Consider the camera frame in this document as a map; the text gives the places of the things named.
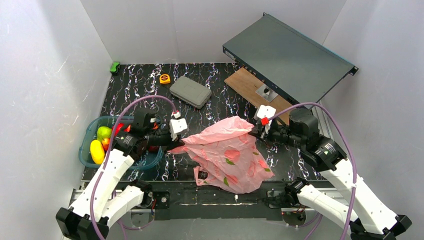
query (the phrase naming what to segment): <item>green pear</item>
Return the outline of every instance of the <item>green pear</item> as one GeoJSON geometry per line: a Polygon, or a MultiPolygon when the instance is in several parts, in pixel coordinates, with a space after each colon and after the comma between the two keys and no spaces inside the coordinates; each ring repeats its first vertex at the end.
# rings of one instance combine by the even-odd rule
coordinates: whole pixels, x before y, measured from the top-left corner
{"type": "Polygon", "coordinates": [[[97,140],[100,142],[103,141],[103,139],[110,139],[112,135],[112,129],[107,126],[101,126],[97,129],[97,140]]]}

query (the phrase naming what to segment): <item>black marble table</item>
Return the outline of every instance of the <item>black marble table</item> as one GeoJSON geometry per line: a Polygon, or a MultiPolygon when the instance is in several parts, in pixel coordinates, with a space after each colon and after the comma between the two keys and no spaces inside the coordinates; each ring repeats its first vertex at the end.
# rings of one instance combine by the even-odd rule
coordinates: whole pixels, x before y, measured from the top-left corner
{"type": "MultiPolygon", "coordinates": [[[[171,99],[189,123],[186,136],[198,134],[206,127],[231,116],[239,116],[253,123],[255,107],[224,83],[239,68],[236,63],[121,65],[119,74],[110,79],[101,116],[119,115],[129,103],[140,97],[161,95],[171,99]],[[159,83],[161,74],[169,74],[172,81],[186,76],[210,88],[212,97],[202,109],[196,109],[173,97],[169,91],[171,85],[159,83]]],[[[171,106],[163,100],[153,99],[140,104],[156,110],[163,119],[170,119],[171,106]]],[[[257,148],[275,174],[269,181],[289,181],[296,177],[323,180],[318,172],[304,164],[296,148],[283,145],[266,147],[260,141],[257,142],[257,148]]],[[[121,181],[194,181],[193,167],[197,165],[187,154],[166,154],[156,167],[144,171],[128,170],[121,181]]],[[[95,172],[96,169],[86,167],[82,180],[90,181],[95,172]]]]}

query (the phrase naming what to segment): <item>gray box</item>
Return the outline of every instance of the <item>gray box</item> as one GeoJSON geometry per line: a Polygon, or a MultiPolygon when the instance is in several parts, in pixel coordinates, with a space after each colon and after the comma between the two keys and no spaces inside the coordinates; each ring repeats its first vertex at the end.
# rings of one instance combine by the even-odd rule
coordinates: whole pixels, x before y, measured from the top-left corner
{"type": "Polygon", "coordinates": [[[201,109],[212,95],[209,88],[185,76],[180,76],[169,90],[172,95],[197,109],[201,109]]]}

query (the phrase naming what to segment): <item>gray wall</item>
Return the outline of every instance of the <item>gray wall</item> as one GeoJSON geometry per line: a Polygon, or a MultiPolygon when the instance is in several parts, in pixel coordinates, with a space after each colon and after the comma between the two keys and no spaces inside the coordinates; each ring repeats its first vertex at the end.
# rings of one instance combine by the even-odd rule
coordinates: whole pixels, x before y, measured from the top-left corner
{"type": "Polygon", "coordinates": [[[224,63],[222,45],[263,12],[323,43],[346,0],[81,0],[114,61],[224,63]]]}
{"type": "Polygon", "coordinates": [[[348,0],[324,45],[359,67],[324,98],[359,175],[423,239],[424,2],[348,0]]]}
{"type": "Polygon", "coordinates": [[[79,1],[0,2],[0,239],[60,239],[111,63],[79,1]]]}

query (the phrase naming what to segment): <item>basket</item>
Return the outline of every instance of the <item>basket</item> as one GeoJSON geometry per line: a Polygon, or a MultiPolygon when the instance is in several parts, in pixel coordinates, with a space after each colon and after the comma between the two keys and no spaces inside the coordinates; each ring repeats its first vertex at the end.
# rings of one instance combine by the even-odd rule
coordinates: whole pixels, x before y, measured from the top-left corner
{"type": "MultiPolygon", "coordinates": [[[[90,154],[90,144],[97,138],[97,129],[101,126],[106,126],[113,128],[118,116],[101,116],[88,125],[87,130],[85,131],[84,140],[82,140],[81,147],[79,148],[78,157],[79,161],[88,168],[98,169],[100,164],[94,163],[92,156],[90,154]]],[[[133,116],[123,116],[121,123],[131,124],[134,120],[133,116]]],[[[146,153],[141,159],[135,159],[136,162],[129,167],[129,170],[147,170],[156,166],[159,161],[164,156],[162,148],[159,148],[159,151],[155,155],[154,153],[146,153]]]]}

